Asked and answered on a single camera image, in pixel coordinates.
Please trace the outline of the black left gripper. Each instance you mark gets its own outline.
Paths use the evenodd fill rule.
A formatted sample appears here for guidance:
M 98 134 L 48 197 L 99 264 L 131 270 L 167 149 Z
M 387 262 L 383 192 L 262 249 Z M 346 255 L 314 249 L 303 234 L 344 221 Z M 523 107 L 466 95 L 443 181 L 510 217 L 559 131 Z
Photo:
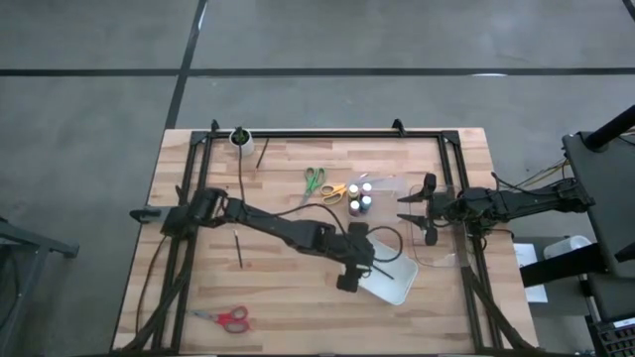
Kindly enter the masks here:
M 373 266 L 375 250 L 366 238 L 369 226 L 365 222 L 350 222 L 348 224 L 349 253 L 345 260 L 346 269 L 356 269 L 363 273 L 370 271 Z M 355 273 L 345 273 L 337 277 L 337 288 L 348 293 L 356 293 L 359 278 Z

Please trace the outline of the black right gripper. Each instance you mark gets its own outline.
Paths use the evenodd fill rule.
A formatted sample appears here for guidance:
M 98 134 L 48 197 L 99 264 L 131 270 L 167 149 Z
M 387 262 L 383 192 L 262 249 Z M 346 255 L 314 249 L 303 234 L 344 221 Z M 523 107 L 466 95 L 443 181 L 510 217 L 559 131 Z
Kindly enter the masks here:
M 464 221 L 464 199 L 454 197 L 446 192 L 434 193 L 437 188 L 437 176 L 426 174 L 423 186 L 417 192 L 398 199 L 399 202 L 423 202 L 430 200 L 430 218 L 423 215 L 399 214 L 399 217 L 413 223 L 423 232 L 425 244 L 434 246 L 438 242 L 438 230 L 434 221 L 442 220 L 450 223 Z

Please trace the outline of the white plastic bin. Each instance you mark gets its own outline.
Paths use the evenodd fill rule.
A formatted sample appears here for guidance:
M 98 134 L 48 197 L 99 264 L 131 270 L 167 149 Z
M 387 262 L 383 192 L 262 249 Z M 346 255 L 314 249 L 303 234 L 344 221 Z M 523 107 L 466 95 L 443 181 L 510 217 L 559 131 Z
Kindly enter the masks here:
M 359 286 L 388 303 L 403 304 L 418 275 L 418 264 L 404 252 L 396 260 L 386 263 L 386 260 L 394 258 L 398 251 L 379 241 L 375 235 L 370 235 L 368 239 L 377 258 L 373 265 L 393 276 L 394 280 L 371 268 L 370 273 L 365 273 L 360 278 Z

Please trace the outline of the large clear plastic tray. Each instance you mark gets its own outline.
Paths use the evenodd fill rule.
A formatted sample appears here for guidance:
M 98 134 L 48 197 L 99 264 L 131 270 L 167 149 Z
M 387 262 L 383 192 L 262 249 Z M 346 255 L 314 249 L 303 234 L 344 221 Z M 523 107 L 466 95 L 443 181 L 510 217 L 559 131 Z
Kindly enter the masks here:
M 437 229 L 438 241 L 436 245 L 427 245 L 425 243 L 426 232 L 414 223 L 408 223 L 406 228 L 409 257 L 422 269 L 454 269 L 458 265 L 453 233 L 449 226 Z

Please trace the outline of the white paper sheet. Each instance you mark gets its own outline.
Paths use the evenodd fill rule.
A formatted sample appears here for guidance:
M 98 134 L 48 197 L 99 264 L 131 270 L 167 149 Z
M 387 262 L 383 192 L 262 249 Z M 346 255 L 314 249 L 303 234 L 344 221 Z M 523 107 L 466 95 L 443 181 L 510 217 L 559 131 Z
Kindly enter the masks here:
M 514 243 L 514 250 L 518 266 L 523 268 L 525 266 L 538 262 L 536 250 L 533 244 L 527 243 Z M 532 303 L 547 303 L 548 296 L 547 291 L 543 285 L 532 286 L 524 288 L 525 295 L 528 302 Z

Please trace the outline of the white plant pot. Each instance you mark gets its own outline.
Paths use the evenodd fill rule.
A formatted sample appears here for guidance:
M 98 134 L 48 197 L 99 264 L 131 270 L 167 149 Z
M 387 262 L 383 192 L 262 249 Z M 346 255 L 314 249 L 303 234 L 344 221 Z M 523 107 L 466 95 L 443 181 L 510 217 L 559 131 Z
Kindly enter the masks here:
M 247 130 L 247 131 L 251 134 L 251 139 L 249 140 L 249 142 L 248 142 L 248 143 L 246 143 L 246 144 L 245 144 L 245 145 L 243 145 L 243 146 L 236 146 L 236 145 L 232 142 L 232 139 L 231 139 L 231 136 L 232 136 L 232 134 L 233 134 L 233 132 L 234 132 L 235 128 L 232 130 L 232 132 L 231 132 L 231 133 L 230 133 L 230 135 L 229 135 L 229 142 L 230 142 L 230 144 L 231 144 L 231 145 L 235 148 L 235 150 L 237 151 L 237 153 L 239 154 L 239 156 L 240 156 L 240 157 L 246 157 L 246 156 L 250 156 L 250 155 L 252 155 L 252 154 L 253 154 L 253 152 L 254 152 L 254 141 L 253 141 L 253 137 L 252 137 L 251 132 L 250 132 L 249 130 L 245 129 L 245 130 Z

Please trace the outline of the black equipment cart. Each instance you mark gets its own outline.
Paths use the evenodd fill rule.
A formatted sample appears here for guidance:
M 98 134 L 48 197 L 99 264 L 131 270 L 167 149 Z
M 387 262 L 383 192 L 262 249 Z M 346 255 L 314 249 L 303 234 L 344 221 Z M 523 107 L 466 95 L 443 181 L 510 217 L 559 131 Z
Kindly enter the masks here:
M 587 275 L 599 318 L 635 318 L 635 104 L 593 132 L 562 137 L 574 178 L 594 200 L 596 242 L 521 269 L 527 287 Z

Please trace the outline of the small parts organiser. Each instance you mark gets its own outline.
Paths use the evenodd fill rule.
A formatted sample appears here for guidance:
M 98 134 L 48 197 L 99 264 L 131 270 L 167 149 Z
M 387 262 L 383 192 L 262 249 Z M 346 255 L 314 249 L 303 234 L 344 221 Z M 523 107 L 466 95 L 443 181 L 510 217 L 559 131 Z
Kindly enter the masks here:
M 595 355 L 598 357 L 635 357 L 635 317 L 616 322 L 594 322 L 585 317 Z

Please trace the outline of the grey metal stand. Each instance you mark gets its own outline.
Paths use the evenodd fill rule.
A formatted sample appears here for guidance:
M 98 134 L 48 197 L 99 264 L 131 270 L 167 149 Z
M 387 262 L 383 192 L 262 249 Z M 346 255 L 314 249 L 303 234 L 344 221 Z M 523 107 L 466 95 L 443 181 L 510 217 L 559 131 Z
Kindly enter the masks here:
M 0 217 L 0 357 L 9 357 L 48 256 L 74 259 L 78 244 L 34 233 Z

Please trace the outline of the yellow-handled scissors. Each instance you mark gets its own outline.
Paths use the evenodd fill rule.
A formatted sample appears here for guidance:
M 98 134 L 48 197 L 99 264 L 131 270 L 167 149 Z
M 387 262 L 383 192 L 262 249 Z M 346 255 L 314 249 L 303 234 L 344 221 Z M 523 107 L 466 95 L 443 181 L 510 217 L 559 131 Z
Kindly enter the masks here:
M 333 205 L 340 202 L 347 195 L 346 184 L 325 184 L 320 188 L 321 202 L 325 205 Z

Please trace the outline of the green-handled scissors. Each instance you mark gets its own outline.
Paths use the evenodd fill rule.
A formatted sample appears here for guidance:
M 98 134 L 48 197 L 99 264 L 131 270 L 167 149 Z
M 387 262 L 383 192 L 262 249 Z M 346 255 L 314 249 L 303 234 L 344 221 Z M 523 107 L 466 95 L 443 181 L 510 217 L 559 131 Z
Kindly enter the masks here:
M 305 180 L 306 189 L 303 198 L 299 204 L 299 208 L 308 203 L 309 198 L 313 195 L 316 189 L 320 188 L 325 182 L 326 172 L 324 168 L 306 168 Z

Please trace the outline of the black aluminium table frame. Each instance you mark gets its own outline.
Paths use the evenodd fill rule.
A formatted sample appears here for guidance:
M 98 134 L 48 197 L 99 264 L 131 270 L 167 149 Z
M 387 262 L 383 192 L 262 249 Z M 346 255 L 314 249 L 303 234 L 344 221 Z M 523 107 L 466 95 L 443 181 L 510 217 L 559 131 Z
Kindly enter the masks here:
M 268 149 L 255 171 L 267 138 Z M 427 173 L 456 185 L 493 186 L 492 160 L 480 128 L 258 130 L 256 151 L 239 161 L 226 131 L 210 144 L 193 146 L 191 132 L 165 133 L 148 201 L 172 206 L 180 190 L 194 191 L 200 181 L 244 195 L 264 210 L 328 222 L 346 220 L 342 204 L 298 210 L 309 166 L 325 168 L 332 183 L 364 173 L 404 177 L 408 185 Z M 407 223 L 378 223 L 382 242 L 406 243 Z M 232 230 L 239 235 L 240 269 Z M 158 355 L 396 355 L 471 353 L 477 343 L 506 346 L 507 340 L 486 315 L 479 299 L 463 289 L 461 271 L 421 268 L 403 304 L 392 305 L 368 292 L 336 288 L 341 266 L 301 255 L 274 237 L 247 227 L 225 225 L 200 231 L 193 244 L 165 239 L 156 223 L 140 231 L 122 304 L 114 351 L 132 341 L 135 331 L 158 306 L 163 290 L 186 257 L 192 257 L 190 282 L 156 334 L 147 353 Z M 229 312 L 244 305 L 250 329 L 228 333 L 192 310 Z

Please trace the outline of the brown-handled paintbrush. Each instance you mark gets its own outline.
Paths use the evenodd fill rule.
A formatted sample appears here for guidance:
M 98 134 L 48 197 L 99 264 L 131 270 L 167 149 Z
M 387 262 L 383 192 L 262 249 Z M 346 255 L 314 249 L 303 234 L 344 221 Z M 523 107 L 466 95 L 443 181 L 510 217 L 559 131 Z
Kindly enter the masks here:
M 257 161 L 255 171 L 258 171 L 258 170 L 259 170 L 259 168 L 260 168 L 260 167 L 261 167 L 261 165 L 262 165 L 262 161 L 263 161 L 264 156 L 265 156 L 265 153 L 266 153 L 266 151 L 267 151 L 267 149 L 268 149 L 269 142 L 270 142 L 270 138 L 267 138 L 267 139 L 266 139 L 266 141 L 265 141 L 265 143 L 264 143 L 264 146 L 263 146 L 263 148 L 262 148 L 262 151 L 261 151 L 261 153 L 260 153 L 259 159 L 258 159 L 258 161 Z

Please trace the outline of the red-handled scissors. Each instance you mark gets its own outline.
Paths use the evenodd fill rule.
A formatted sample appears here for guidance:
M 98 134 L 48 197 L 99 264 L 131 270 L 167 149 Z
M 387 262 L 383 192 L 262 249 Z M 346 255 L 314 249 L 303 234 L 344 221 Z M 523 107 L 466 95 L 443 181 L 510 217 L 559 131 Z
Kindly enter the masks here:
M 229 312 L 212 313 L 204 310 L 192 310 L 192 315 L 213 321 L 228 333 L 244 333 L 250 329 L 248 309 L 244 305 L 233 308 Z

